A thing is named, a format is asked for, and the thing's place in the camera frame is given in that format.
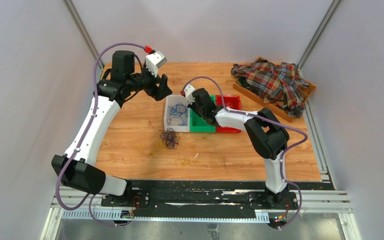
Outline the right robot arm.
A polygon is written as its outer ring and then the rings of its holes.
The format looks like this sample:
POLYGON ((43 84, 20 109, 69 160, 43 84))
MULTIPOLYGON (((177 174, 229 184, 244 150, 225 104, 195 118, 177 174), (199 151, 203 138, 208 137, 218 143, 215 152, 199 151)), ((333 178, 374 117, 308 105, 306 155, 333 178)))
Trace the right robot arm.
POLYGON ((268 108, 241 111, 216 105, 204 88, 195 89, 191 85, 187 85, 181 95, 186 98, 188 107, 208 125, 247 133, 254 150, 264 160, 266 203, 274 209, 281 207, 289 192, 281 154, 286 150, 290 136, 284 127, 279 126, 272 111, 268 108))

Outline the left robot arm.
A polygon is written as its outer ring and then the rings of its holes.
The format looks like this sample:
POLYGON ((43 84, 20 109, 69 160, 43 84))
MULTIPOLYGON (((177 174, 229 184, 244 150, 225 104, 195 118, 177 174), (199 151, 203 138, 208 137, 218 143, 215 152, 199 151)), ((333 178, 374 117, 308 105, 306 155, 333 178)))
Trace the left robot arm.
POLYGON ((58 175, 56 195, 60 186, 89 195, 107 195, 122 207, 134 200, 132 183, 112 176, 95 166, 103 138, 122 106, 135 94, 144 91, 156 101, 173 92, 168 77, 158 71, 167 59, 161 51, 147 50, 140 72, 135 71, 138 56, 129 50, 117 50, 112 55, 112 67, 96 84, 91 109, 78 134, 63 155, 55 155, 52 168, 58 175))

